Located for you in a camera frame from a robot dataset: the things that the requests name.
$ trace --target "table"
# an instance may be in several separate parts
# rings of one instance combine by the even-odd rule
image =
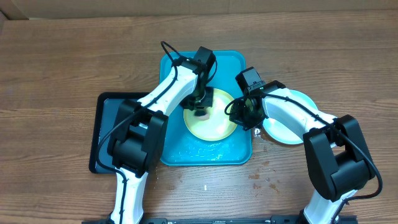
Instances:
[[[96,98],[153,90],[161,40],[179,50],[238,50],[266,82],[306,93],[326,113],[354,116],[385,187],[343,214],[360,223],[398,218],[398,11],[335,11],[6,21],[1,223],[80,223],[113,210],[115,176],[88,170]],[[298,214],[313,193],[303,146],[253,135],[242,166],[159,164],[147,183],[146,217]],[[376,187],[372,180],[360,193]]]

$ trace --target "round plate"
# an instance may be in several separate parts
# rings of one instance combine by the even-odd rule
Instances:
[[[318,109],[316,104],[311,100],[309,96],[306,94],[296,91],[296,90],[291,90],[290,91],[293,95],[301,98],[303,101],[305,101],[308,105],[310,105],[314,109]],[[301,144],[303,141],[298,137],[296,134],[294,134],[290,129],[286,128],[282,123],[279,121],[269,118],[265,119],[262,122],[262,126],[264,129],[267,131],[269,136],[271,136],[273,139],[276,141],[279,141],[284,144]]]
[[[185,125],[194,136],[202,140],[218,141],[228,137],[235,130],[237,124],[229,121],[229,116],[224,113],[224,110],[226,105],[233,100],[234,98],[230,94],[215,88],[213,106],[206,109],[210,115],[209,119],[200,120],[194,115],[195,111],[185,109]]]

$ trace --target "wire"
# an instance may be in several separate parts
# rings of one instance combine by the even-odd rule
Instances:
[[[109,170],[109,171],[112,171],[112,172],[120,174],[120,176],[123,178],[123,193],[122,193],[120,212],[119,212],[119,214],[120,214],[119,224],[122,224],[122,221],[123,221],[123,212],[124,212],[123,206],[124,206],[124,198],[126,197],[126,188],[127,188],[127,181],[128,180],[126,178],[126,175],[124,175],[123,172],[121,172],[120,170],[115,169],[113,167],[109,167],[109,166],[103,164],[100,161],[100,149],[101,149],[102,145],[105,143],[105,141],[111,136],[111,134],[115,132],[115,130],[120,128],[120,126],[122,126],[127,121],[132,121],[134,118],[136,118],[138,115],[140,115],[144,111],[144,109],[146,109],[146,108],[150,107],[151,105],[153,105],[154,103],[156,103],[156,101],[160,97],[162,97],[167,92],[167,90],[169,90],[172,87],[172,85],[175,83],[175,81],[177,80],[177,76],[178,76],[177,66],[174,63],[174,60],[173,60],[172,56],[170,55],[169,51],[165,48],[164,45],[166,45],[170,49],[172,49],[175,53],[177,53],[177,55],[179,55],[179,56],[181,56],[181,55],[172,46],[170,46],[168,43],[166,43],[164,41],[161,41],[160,44],[161,44],[163,50],[165,51],[165,53],[167,54],[167,56],[169,57],[169,59],[172,61],[172,66],[174,67],[174,70],[175,70],[175,75],[173,77],[172,82],[158,96],[156,96],[151,102],[149,102],[148,104],[146,104],[142,108],[138,109],[135,113],[130,114],[127,118],[122,120],[119,124],[115,125],[115,127],[113,129],[108,131],[108,133],[106,133],[105,136],[102,138],[102,140],[98,143],[98,147],[97,147],[97,150],[96,150],[96,162],[97,162],[97,164],[100,167],[102,167],[102,168],[104,168],[106,170]]]
[[[211,76],[209,79],[207,79],[206,84],[209,83],[209,82],[214,78],[214,75],[216,75],[217,67],[218,67],[217,59],[216,59],[215,62],[216,62],[216,68],[215,68],[215,70],[214,70],[214,73],[212,74],[212,76]]]
[[[313,116],[316,120],[319,120],[320,122],[322,122],[325,126],[328,126],[331,130],[333,130],[334,132],[336,132],[338,135],[340,135],[344,141],[346,143],[348,143],[351,147],[355,148],[355,150],[357,150],[364,158],[365,162],[371,167],[371,169],[375,172],[376,174],[376,178],[377,178],[377,182],[378,182],[378,187],[377,190],[372,193],[372,194],[368,194],[368,195],[359,195],[359,196],[352,196],[346,199],[343,199],[343,201],[340,203],[338,209],[336,210],[335,214],[333,215],[332,219],[331,219],[331,224],[335,223],[335,219],[338,216],[338,214],[341,212],[341,210],[343,209],[344,205],[347,204],[349,201],[351,200],[358,200],[358,199],[368,199],[368,198],[373,198],[378,196],[381,193],[381,190],[383,188],[383,181],[381,178],[381,174],[379,172],[379,170],[377,169],[377,167],[374,165],[374,163],[367,157],[367,155],[365,155],[365,153],[357,146],[355,145],[355,143],[353,143],[345,134],[343,134],[339,129],[335,128],[332,124],[330,124],[329,122],[325,121],[324,119],[320,118],[319,115],[313,113],[312,111],[310,111],[308,108],[306,108],[304,105],[302,105],[301,103],[290,99],[288,96],[279,96],[279,95],[273,95],[273,94],[268,94],[268,93],[264,93],[262,95],[248,95],[248,96],[241,96],[235,100],[233,100],[232,102],[230,102],[224,112],[227,115],[231,115],[231,113],[228,113],[227,110],[228,108],[235,102],[235,101],[239,101],[239,100],[246,100],[249,98],[255,98],[255,97],[262,97],[265,98],[267,96],[269,97],[273,97],[273,98],[278,98],[281,100],[285,100],[285,101],[289,101],[295,105],[297,105],[298,107],[300,107],[301,109],[303,109],[305,112],[307,112],[309,115]]]

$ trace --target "brown tabletop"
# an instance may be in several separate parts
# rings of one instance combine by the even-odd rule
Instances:
[[[343,214],[396,222],[398,11],[345,11],[6,21],[0,223],[80,223],[113,210],[116,177],[88,170],[96,99],[105,91],[153,90],[161,40],[179,50],[237,50],[266,82],[306,93],[326,113],[354,116],[385,187]],[[252,144],[242,166],[160,163],[146,187],[147,216],[298,214],[313,193],[303,146],[281,145],[264,132]],[[358,194],[376,187],[372,180]]]

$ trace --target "light blue tray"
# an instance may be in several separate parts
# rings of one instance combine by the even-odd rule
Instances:
[[[196,52],[180,52],[193,58]],[[246,68],[246,61],[233,50],[214,51],[218,68],[208,86],[224,90],[233,98],[242,96],[235,76]],[[171,61],[165,55],[160,61],[159,80],[162,82],[171,71]],[[163,154],[160,160],[168,166],[238,165],[247,162],[252,154],[251,132],[241,126],[220,141],[204,141],[195,137],[183,120],[183,109],[178,106],[169,117]]]

